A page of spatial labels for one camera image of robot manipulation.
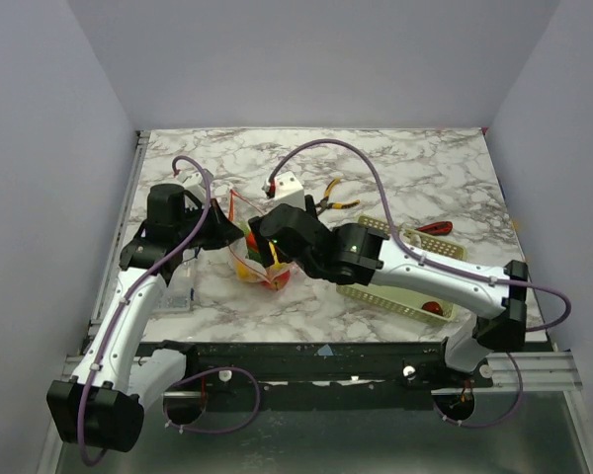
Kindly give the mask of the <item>green toy chili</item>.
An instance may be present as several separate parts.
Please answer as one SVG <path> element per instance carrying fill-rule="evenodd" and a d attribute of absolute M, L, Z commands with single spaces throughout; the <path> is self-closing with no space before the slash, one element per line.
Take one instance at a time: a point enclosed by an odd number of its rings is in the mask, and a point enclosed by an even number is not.
<path fill-rule="evenodd" d="M 247 258 L 251 261 L 254 261 L 258 264 L 263 264 L 263 259 L 259 252 L 254 252 L 250 249 L 247 250 Z"/>

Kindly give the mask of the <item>red toy apple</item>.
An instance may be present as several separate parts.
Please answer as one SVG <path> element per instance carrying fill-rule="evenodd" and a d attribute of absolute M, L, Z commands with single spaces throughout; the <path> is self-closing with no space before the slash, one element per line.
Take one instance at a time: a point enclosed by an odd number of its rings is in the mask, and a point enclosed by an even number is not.
<path fill-rule="evenodd" d="M 272 276 L 268 280 L 262 281 L 261 284 L 269 290 L 279 291 L 279 290 L 283 289 L 288 284 L 288 282 L 290 281 L 290 278 L 291 278 L 291 271 L 284 270 L 284 271 Z"/>

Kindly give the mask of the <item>clear zip bag orange zipper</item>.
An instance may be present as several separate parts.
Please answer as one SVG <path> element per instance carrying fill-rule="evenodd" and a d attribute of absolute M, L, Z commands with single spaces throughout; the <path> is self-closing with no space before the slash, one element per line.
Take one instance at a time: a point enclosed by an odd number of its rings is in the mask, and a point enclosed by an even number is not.
<path fill-rule="evenodd" d="M 228 247 L 230 265 L 239 280 L 279 291 L 290 281 L 293 265 L 280 263 L 273 246 L 270 246 L 273 264 L 270 267 L 262 264 L 261 254 L 248 224 L 249 219 L 261 215 L 262 210 L 258 206 L 241 196 L 235 189 L 230 190 L 228 219 L 244 233 L 243 239 Z"/>

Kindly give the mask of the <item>yellow toy bell pepper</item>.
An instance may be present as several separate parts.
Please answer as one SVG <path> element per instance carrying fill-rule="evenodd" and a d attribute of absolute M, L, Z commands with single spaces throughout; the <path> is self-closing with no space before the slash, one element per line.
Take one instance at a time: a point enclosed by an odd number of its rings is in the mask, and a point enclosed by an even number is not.
<path fill-rule="evenodd" d="M 235 273 L 237 278 L 244 282 L 258 283 L 265 280 L 264 274 L 240 262 L 237 262 L 235 265 Z"/>

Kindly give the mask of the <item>green perforated plastic basket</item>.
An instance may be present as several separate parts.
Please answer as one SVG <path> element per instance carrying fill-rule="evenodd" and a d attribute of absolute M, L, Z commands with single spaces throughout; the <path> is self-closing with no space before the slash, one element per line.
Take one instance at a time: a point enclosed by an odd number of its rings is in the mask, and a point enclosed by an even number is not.
<path fill-rule="evenodd" d="M 417 233 L 422 240 L 422 249 L 458 261 L 467 260 L 467 250 L 463 245 L 447 239 L 447 236 L 434 236 L 416 231 L 405 225 L 397 227 L 402 240 L 409 244 L 409 233 Z M 423 293 L 404 288 L 387 286 L 337 285 L 338 293 L 361 301 L 388 312 L 431 325 L 443 326 L 455 319 L 454 304 L 443 299 L 428 296 Z M 437 301 L 441 304 L 444 315 L 438 316 L 423 311 L 421 306 L 427 301 Z"/>

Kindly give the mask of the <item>yellow toy mango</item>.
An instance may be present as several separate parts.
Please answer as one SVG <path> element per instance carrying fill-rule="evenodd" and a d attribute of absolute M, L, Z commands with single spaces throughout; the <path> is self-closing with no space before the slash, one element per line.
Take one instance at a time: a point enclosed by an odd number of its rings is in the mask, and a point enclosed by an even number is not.
<path fill-rule="evenodd" d="M 273 270 L 282 269 L 285 266 L 285 264 L 280 261 L 279 254 L 277 253 L 276 247 L 273 244 L 270 244 L 269 247 L 270 247 L 271 256 L 273 259 L 272 269 Z"/>

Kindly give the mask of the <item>orange toy carrot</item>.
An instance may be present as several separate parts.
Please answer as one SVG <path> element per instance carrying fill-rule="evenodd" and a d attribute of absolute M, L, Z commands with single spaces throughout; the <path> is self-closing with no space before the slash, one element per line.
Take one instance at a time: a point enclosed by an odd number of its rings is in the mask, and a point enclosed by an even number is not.
<path fill-rule="evenodd" d="M 248 233 L 246 236 L 246 245 L 247 247 L 254 251 L 254 252 L 258 252 L 258 247 L 257 247 L 257 243 L 255 240 L 255 237 L 253 235 L 253 233 Z"/>

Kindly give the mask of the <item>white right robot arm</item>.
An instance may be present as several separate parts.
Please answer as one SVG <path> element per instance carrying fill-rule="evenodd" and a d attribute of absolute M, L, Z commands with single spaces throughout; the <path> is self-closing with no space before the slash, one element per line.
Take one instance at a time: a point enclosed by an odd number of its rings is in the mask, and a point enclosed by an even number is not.
<path fill-rule="evenodd" d="M 249 221 L 264 260 L 277 256 L 309 277 L 338 285 L 398 287 L 453 302 L 472 318 L 443 344 L 435 374 L 455 387 L 494 352 L 524 347 L 529 271 L 525 263 L 475 266 L 406 246 L 393 233 L 359 223 L 327 228 L 316 215 L 282 203 Z"/>

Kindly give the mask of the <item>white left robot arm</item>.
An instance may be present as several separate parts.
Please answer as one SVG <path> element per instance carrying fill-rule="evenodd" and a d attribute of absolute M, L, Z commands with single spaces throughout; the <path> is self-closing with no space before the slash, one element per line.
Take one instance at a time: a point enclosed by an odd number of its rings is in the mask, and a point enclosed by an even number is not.
<path fill-rule="evenodd" d="M 200 375 L 188 351 L 164 347 L 151 374 L 133 370 L 147 320 L 185 251 L 225 248 L 243 232 L 213 197 L 181 185 L 153 186 L 147 213 L 120 254 L 120 271 L 108 313 L 68 380 L 54 380 L 46 402 L 59 437 L 82 447 L 128 452 L 139 438 L 144 412 L 167 385 L 192 388 Z"/>

